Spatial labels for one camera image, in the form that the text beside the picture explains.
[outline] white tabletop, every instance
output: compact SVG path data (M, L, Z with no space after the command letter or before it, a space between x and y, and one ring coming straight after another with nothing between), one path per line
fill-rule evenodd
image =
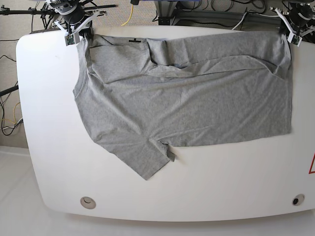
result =
M1 236L311 236L315 230L315 210L213 222L143 222L55 212L42 202L27 149L0 146L0 169Z
M111 36L178 38L227 33L191 27L118 27ZM73 87L75 46L60 31L26 35L17 45L22 113L39 189L52 209L146 221L212 221L261 217L315 208L315 45L293 51L292 133L237 144L176 147L148 181L93 143L81 122ZM300 206L292 200L305 195ZM89 210L84 196L96 202Z

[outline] white floor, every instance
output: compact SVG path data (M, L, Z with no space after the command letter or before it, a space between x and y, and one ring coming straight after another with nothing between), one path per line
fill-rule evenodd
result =
M248 220L162 223L111 220L48 209L28 149L0 146L1 236L309 236L315 211Z

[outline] white table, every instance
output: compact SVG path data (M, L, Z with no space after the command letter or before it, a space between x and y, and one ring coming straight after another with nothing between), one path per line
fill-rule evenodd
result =
M178 38L227 33L190 27L118 27L112 36ZM17 45L22 113L45 204L74 214L145 221L213 221L315 208L315 45L293 47L292 133L236 144L173 148L178 160L148 181L92 142L72 89L79 64L60 31L26 35ZM304 194L300 206L292 200ZM80 204L84 196L96 208Z

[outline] t-shirt sleeve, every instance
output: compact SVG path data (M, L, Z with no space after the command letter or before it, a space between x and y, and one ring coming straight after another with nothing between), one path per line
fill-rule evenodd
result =
M169 161L174 161L175 155L168 150L168 145L153 139L119 143L109 143L104 140L96 142L107 151L115 154L129 167L136 171L142 178L148 180Z

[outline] black cable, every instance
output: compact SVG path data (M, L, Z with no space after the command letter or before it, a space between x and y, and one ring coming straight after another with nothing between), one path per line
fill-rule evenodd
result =
M193 10L195 10L195 9L197 9L198 7L200 7L201 6L201 4L202 4L202 0L200 0L199 2L198 2L198 5L195 7L195 5L196 5L196 2L194 1L193 2L193 7L192 8L187 8L187 7L185 7L183 4L182 4L182 6L184 6L185 7L185 10L190 10L190 11L184 11L183 9L181 9L182 11L184 11L184 12L192 12Z
M6 58L8 58L8 59L11 60L11 61L16 62L16 60L13 60L12 58L9 58L7 55L2 55L2 56L0 57L0 59L3 58L3 57L6 57Z
M96 6L96 7L98 7L98 5L96 5L93 1L92 2L90 2L92 5L94 5L94 6Z
M157 17L158 17L158 11L156 11L156 12L157 12L157 14L156 14L156 16L153 18L152 22L158 21L158 19L157 19Z
M240 4L249 4L251 3L252 1L237 1L237 0L231 0L233 2L237 2L237 3L240 3Z
M247 16L248 16L248 14L245 15L245 17L244 17L244 19L243 19L243 21L242 21L242 23L241 23L240 31L242 30L244 21L246 20L246 17L247 17Z
M8 96L5 98L5 100L3 101L3 104L5 104L7 102L7 100L9 99L9 97L11 96L11 93L8 94Z
M206 7L204 7L202 10L207 9L207 8L208 8L208 6L209 6L209 0L207 0L207 5L206 5Z
M265 0L261 0L261 3L263 4L263 10L262 12L257 12L257 11L254 11L254 10L249 10L248 11L248 14L264 14L266 11L267 11L267 7L266 7L266 2Z
M259 10L262 10L262 9L264 9L265 8L265 6L264 6L264 1L263 0L259 0L260 2L261 2L261 4L262 4L262 6L257 6L254 2L255 2L255 0L252 0L251 2L252 2L252 5L254 6L254 7L256 7L257 9L259 9Z
M13 41L19 41L19 39L0 40L0 42L13 42Z
M84 6L85 4L88 4L88 3L92 3L93 0L85 0L81 3L82 6Z
M50 16L50 17L49 17L49 20L48 20L48 23L47 23L46 26L45 26L45 30L48 29L48 26L49 26L49 24L50 24L50 22L51 22L52 19L53 19L53 17Z
M31 16L31 32L33 32L33 20L34 20L34 15Z
M71 24L70 24L72 16L70 16L70 19L69 19L69 22L68 22L68 34L72 34L72 29L71 29Z
M5 132L4 132L4 126L3 126L3 122L4 122L4 106L2 105L2 103L0 102L0 105L1 105L1 107L2 107L2 111L3 111L3 114L2 114L2 120L1 120L1 131L2 131L2 133L3 133L3 135L5 135L5 136L10 136L12 133L13 133L13 131L14 131L14 129L16 128L16 127L18 127L20 124L22 124L23 123L23 119L21 119L20 120L20 122L18 122L17 124L15 124L14 125L14 127L12 128L12 130L11 130L11 132L10 133L8 133L8 134L6 134Z
M216 22L198 22L198 21L195 21L195 20L188 20L188 19L180 19L180 21L191 21L191 22L194 22L194 23L197 23L197 24L202 24L202 25L218 25L218 26L222 26L222 27L226 27L226 28L230 28L230 27L234 27L236 26L233 25L233 26L227 26L227 25L224 25L224 24L221 24L221 23L216 23Z
M211 0L210 6L211 6L211 8L212 8L214 11L216 11L216 9L214 8L214 2L215 2L215 0ZM228 9L227 9L227 10L225 10L225 12L227 12L227 11L231 10L231 9L232 9L232 7L233 7L233 5L234 5L234 2L233 2L233 1L231 1L230 6L228 7Z
M299 29L297 30L296 36L300 36L300 32L301 32L301 22L299 24Z
M284 3L284 1L282 1L283 6L286 7L286 9L290 10L290 8Z

